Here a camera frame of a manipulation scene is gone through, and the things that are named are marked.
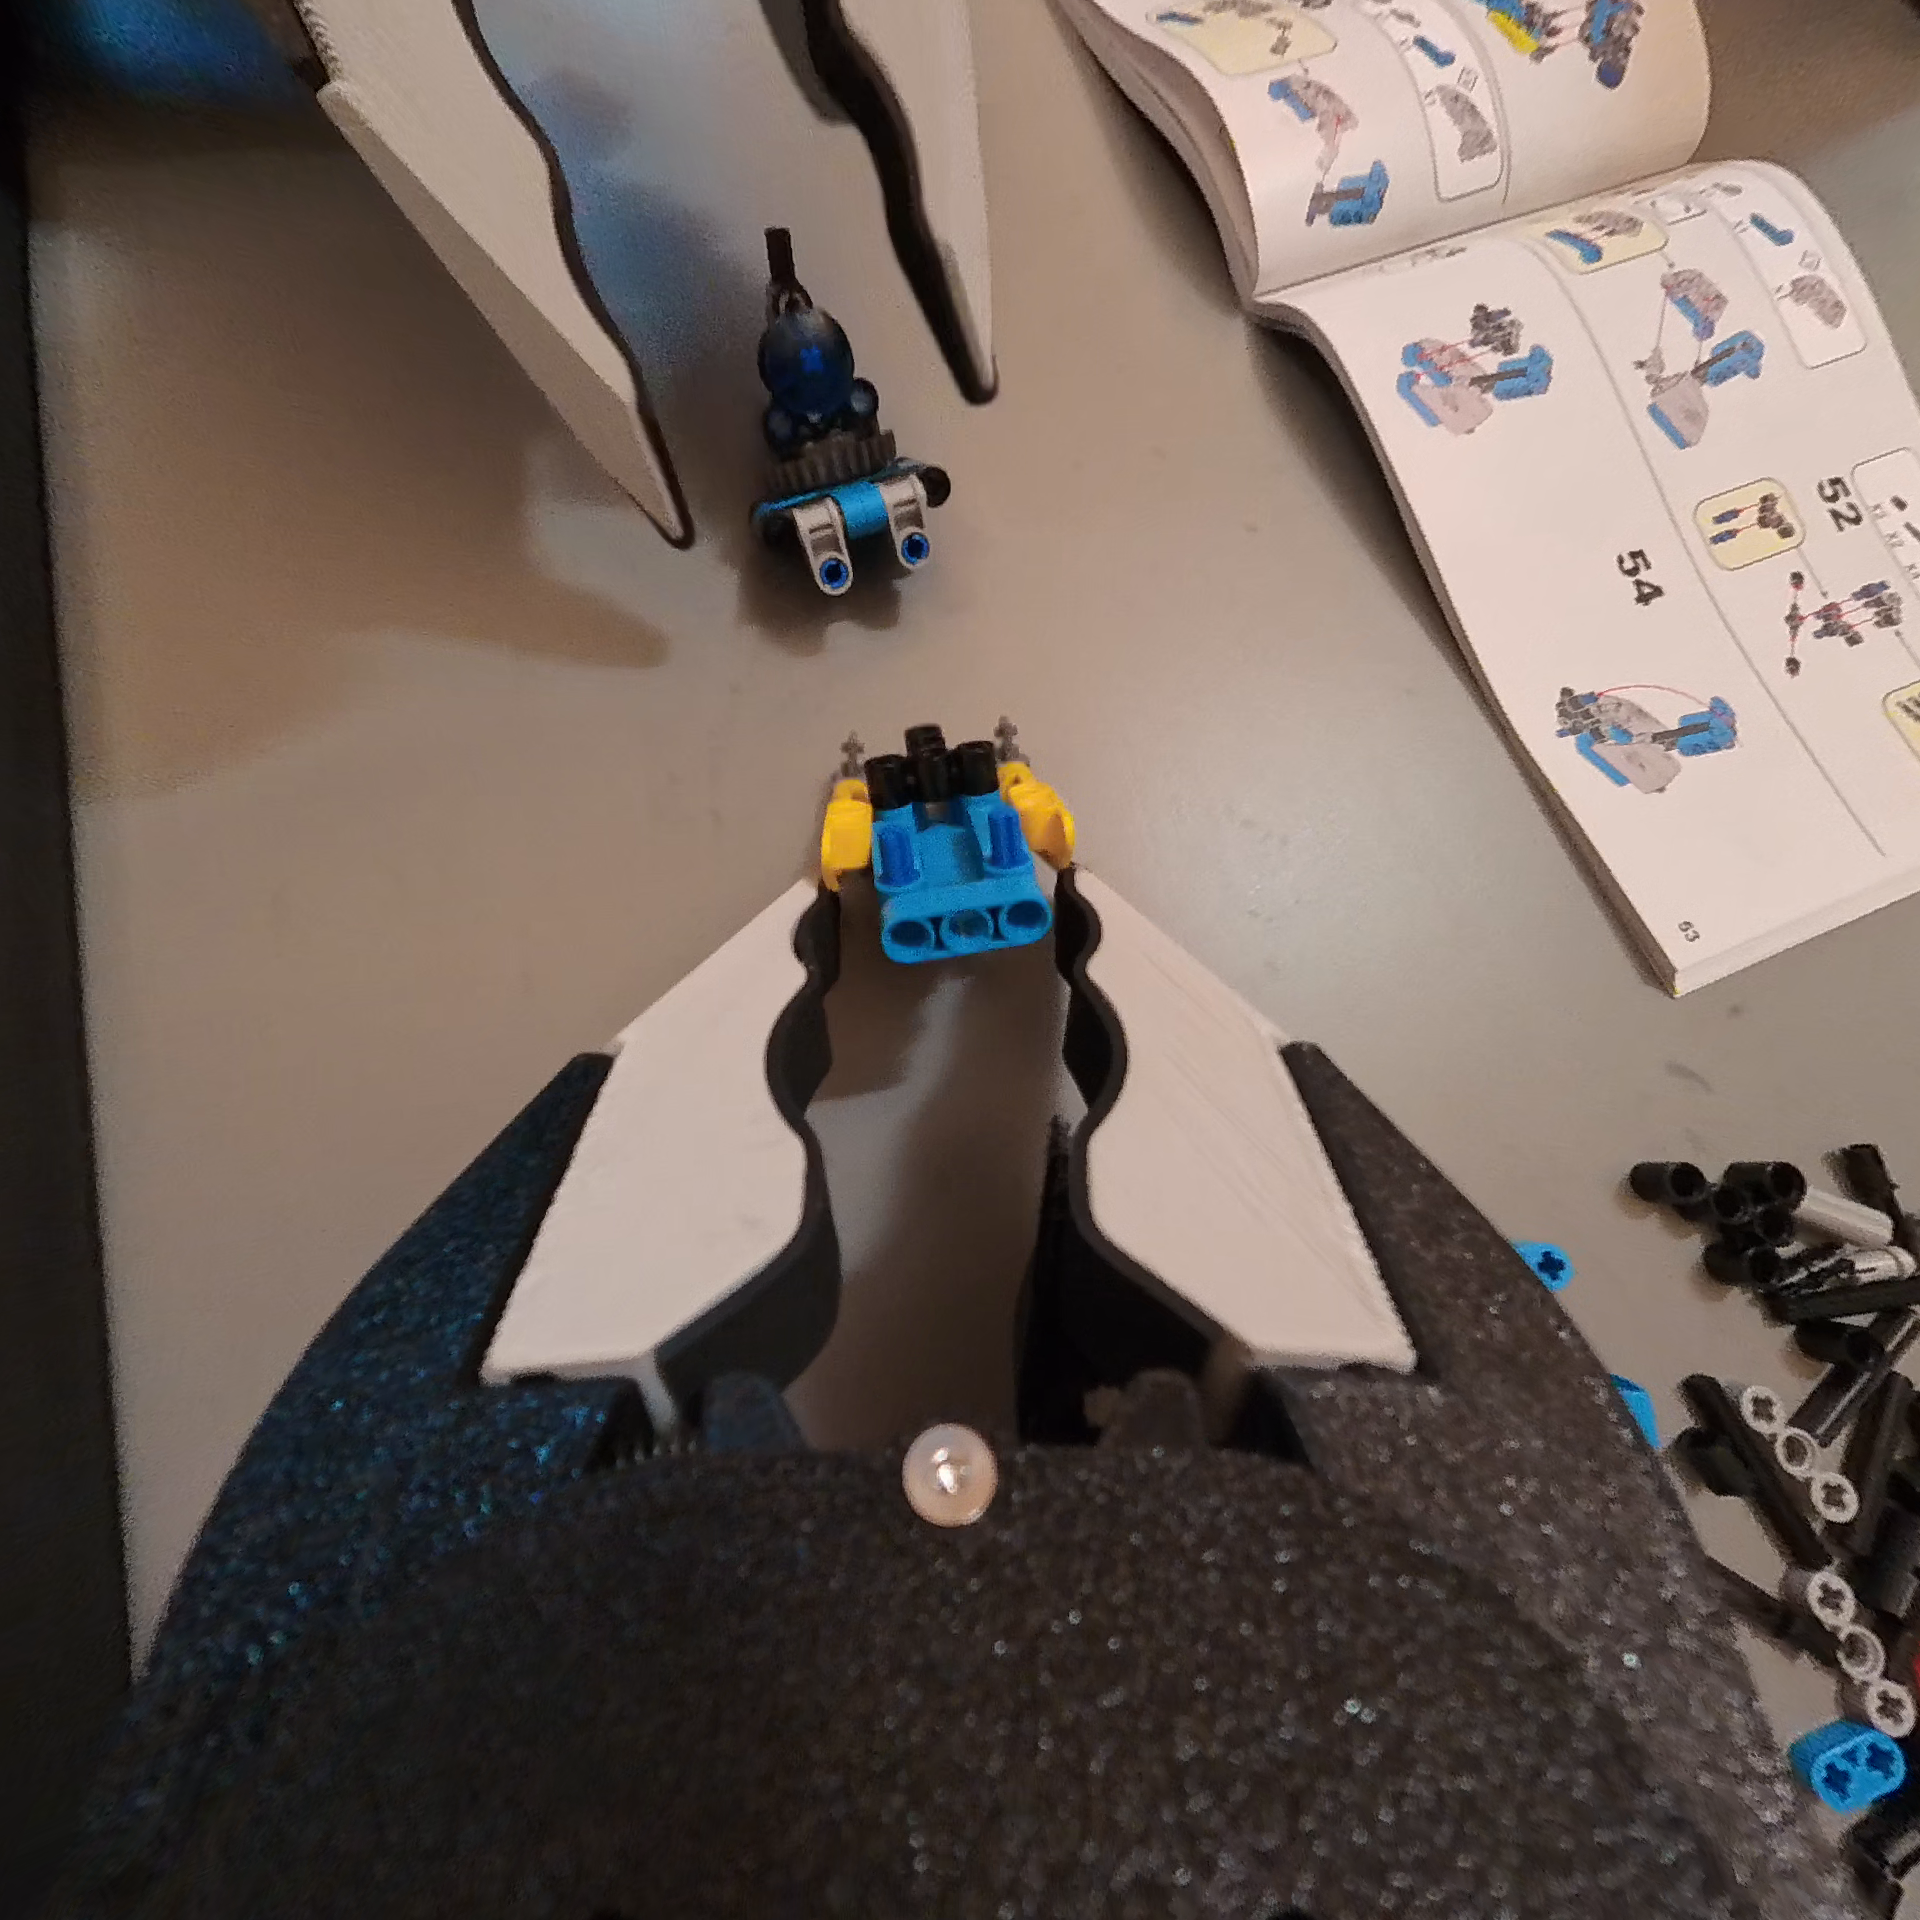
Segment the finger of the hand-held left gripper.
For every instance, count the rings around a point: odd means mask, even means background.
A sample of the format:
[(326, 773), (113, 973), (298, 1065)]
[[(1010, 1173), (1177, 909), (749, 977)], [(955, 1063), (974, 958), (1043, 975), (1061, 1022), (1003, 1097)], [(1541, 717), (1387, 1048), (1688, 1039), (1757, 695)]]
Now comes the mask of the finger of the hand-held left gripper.
[(802, 3), (808, 62), (860, 131), (884, 225), (957, 391), (996, 395), (992, 252), (965, 3)]
[(676, 549), (693, 516), (560, 156), (469, 3), (294, 3), (320, 107), (582, 451)]

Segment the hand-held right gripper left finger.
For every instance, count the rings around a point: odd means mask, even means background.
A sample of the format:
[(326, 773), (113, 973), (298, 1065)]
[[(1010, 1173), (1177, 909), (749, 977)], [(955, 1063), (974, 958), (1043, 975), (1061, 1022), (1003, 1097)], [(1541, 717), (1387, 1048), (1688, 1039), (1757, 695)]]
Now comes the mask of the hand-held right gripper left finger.
[(844, 1279), (808, 1120), (836, 967), (836, 900), (795, 883), (614, 1035), (483, 1379), (808, 1372)]

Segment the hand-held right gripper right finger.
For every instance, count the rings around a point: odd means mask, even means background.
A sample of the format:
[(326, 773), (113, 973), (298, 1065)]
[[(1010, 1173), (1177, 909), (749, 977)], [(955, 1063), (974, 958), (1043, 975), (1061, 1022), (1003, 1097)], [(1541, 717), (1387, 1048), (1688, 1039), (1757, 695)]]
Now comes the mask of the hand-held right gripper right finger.
[(1054, 884), (1070, 1214), (1091, 1254), (1261, 1368), (1413, 1373), (1414, 1343), (1286, 1035), (1089, 868)]

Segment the black and blue gear assembly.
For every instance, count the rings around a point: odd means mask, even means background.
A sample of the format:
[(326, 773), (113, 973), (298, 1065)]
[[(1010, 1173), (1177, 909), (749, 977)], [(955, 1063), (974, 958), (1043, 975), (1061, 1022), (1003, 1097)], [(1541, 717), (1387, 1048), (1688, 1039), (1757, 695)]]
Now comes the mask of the black and blue gear assembly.
[(882, 425), (880, 393), (857, 369), (842, 321), (797, 277), (789, 228), (769, 225), (757, 372), (766, 451), (764, 494), (749, 526), (769, 547), (802, 555), (828, 596), (854, 577), (854, 549), (888, 541), (901, 569), (931, 552), (928, 516), (950, 496), (946, 469), (906, 457)]

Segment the yellow and blue brick assembly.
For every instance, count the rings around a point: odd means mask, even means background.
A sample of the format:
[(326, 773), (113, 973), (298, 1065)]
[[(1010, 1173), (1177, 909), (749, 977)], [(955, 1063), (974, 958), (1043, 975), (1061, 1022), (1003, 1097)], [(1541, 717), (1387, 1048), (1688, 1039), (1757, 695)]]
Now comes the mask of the yellow and blue brick assembly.
[(884, 958), (931, 964), (1017, 950), (1051, 929), (1041, 873), (1077, 854), (1077, 821), (1062, 793), (1024, 753), (1017, 723), (949, 741), (910, 726), (901, 752), (868, 753), (860, 736), (838, 750), (822, 809), (818, 879), (838, 894), (866, 875), (877, 899)]

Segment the grey desk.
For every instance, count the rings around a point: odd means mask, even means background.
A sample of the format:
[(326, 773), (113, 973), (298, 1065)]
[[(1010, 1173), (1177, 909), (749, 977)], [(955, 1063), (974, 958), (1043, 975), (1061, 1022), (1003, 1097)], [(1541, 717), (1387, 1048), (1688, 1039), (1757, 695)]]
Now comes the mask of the grey desk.
[[(1046, 4), (974, 4), (1000, 395), (757, 4), (483, 4), (689, 494), (673, 549), (310, 100), (42, 81), (32, 264), (145, 1652), (348, 1287), (801, 875), (836, 748), (1012, 715), (1091, 871), (1320, 1039), (1664, 1395), (1762, 1352), (1617, 1181), (1875, 1139), (1916, 902), (1669, 999), (1476, 700), (1360, 423)], [(764, 231), (950, 496), (846, 593), (752, 532)]]

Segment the pile of loose building pieces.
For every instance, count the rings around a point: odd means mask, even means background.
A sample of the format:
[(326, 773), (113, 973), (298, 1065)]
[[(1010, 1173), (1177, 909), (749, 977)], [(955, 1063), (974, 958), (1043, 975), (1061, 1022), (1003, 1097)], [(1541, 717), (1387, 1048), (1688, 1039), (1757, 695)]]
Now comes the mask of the pile of loose building pieces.
[(1768, 1582), (1707, 1557), (1707, 1587), (1749, 1633), (1833, 1681), (1833, 1715), (1787, 1744), (1789, 1776), (1844, 1824), (1870, 1915), (1916, 1915), (1916, 1214), (1875, 1142), (1830, 1165), (1835, 1183), (1768, 1158), (1628, 1171), (1637, 1201), (1701, 1233), (1702, 1277), (1755, 1305), (1814, 1379), (1688, 1376), (1674, 1436), (1644, 1384), (1613, 1376), (1613, 1392), (1657, 1462), (1768, 1540)]

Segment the open instruction booklet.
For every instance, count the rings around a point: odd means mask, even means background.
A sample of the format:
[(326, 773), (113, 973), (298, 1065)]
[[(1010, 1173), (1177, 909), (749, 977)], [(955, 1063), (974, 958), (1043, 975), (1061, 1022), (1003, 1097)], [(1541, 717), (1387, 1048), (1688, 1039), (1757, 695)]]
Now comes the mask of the open instruction booklet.
[(1696, 4), (1093, 3), (1674, 993), (1916, 895), (1916, 397)]

